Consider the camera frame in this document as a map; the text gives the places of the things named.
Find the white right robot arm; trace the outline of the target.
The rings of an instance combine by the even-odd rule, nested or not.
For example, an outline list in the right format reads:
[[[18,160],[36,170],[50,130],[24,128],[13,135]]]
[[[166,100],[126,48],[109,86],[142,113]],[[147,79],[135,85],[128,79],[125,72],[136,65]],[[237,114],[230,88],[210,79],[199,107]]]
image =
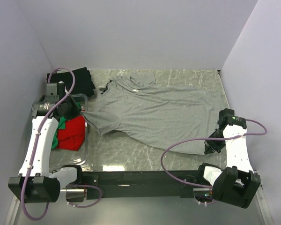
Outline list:
[[[205,140],[205,154],[220,153],[226,149],[226,167],[203,164],[196,175],[201,187],[212,186],[212,197],[220,202],[248,208],[257,192],[261,178],[250,164],[246,137],[247,124],[232,109],[219,112],[218,128]]]

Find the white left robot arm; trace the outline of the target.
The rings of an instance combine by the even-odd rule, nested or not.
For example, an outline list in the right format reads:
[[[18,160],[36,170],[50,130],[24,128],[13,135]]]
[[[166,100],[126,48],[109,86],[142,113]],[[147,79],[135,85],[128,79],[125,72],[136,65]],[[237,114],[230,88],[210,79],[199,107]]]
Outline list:
[[[64,83],[49,83],[46,94],[32,105],[32,131],[23,165],[8,187],[23,203],[53,203],[67,185],[80,188],[84,176],[79,165],[64,165],[56,174],[49,172],[53,138],[62,117],[80,114]]]

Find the grey t-shirt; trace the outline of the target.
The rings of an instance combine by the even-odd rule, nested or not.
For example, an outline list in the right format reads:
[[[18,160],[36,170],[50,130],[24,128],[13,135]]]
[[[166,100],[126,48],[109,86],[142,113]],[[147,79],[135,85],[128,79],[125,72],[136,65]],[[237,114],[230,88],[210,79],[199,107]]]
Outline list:
[[[110,78],[83,116],[101,135],[120,131],[154,148],[203,155],[200,142],[186,140],[214,131],[221,103],[220,92],[158,85],[152,72],[130,73]]]

